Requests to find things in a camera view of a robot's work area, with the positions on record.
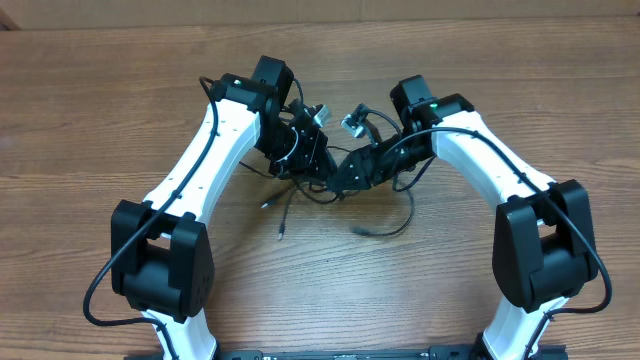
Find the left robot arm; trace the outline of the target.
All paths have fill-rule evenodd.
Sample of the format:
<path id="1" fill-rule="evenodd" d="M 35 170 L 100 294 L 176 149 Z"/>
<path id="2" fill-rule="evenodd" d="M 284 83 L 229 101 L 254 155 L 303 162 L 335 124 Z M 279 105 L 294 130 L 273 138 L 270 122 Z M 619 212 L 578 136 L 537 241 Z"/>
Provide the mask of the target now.
<path id="1" fill-rule="evenodd" d="M 111 217 L 112 289 L 154 328 L 160 359 L 217 355 L 204 312 L 215 273 L 207 226 L 246 153 L 259 150 L 272 177 L 295 183 L 322 184 L 336 169 L 320 131 L 325 109 L 287 99 L 297 80 L 284 61 L 263 56 L 248 78 L 199 82 L 209 103 L 196 135 L 155 189 Z"/>

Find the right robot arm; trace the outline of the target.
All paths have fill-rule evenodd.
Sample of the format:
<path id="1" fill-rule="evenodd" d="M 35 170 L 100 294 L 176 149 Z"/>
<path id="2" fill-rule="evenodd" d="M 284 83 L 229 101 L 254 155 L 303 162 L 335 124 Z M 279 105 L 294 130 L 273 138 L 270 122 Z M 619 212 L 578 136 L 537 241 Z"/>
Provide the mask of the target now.
<path id="1" fill-rule="evenodd" d="M 420 75 L 400 81 L 390 98 L 402 130 L 381 140 L 359 105 L 343 127 L 370 143 L 351 152 L 329 177 L 333 191 L 368 190 L 440 159 L 453 166 L 495 215 L 492 269 L 502 299 L 475 345 L 453 349 L 469 359 L 564 359 L 539 340 L 567 302 L 599 273 L 589 196 L 529 166 L 485 125 L 460 94 L 435 97 Z"/>

